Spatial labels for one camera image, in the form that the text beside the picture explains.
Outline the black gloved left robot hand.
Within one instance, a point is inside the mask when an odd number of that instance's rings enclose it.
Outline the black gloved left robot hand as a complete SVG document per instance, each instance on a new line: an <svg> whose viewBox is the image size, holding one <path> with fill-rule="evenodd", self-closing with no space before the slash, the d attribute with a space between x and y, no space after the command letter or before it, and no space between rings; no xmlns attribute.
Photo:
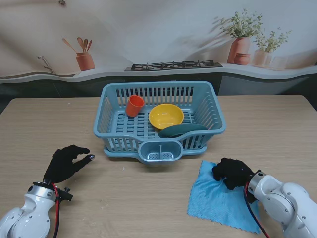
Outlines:
<svg viewBox="0 0 317 238"><path fill-rule="evenodd" d="M95 155L90 154L88 148L70 145L57 149L44 174L43 182L46 184L60 183L93 161Z"/></svg>

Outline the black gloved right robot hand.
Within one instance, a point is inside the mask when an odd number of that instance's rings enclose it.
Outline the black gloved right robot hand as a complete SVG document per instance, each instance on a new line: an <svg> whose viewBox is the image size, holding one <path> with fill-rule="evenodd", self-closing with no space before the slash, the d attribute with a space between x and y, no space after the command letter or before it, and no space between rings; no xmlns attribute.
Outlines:
<svg viewBox="0 0 317 238"><path fill-rule="evenodd" d="M216 181L223 181L227 189L234 190L236 187L244 187L255 173L242 161L222 158L212 168L213 178Z"/></svg>

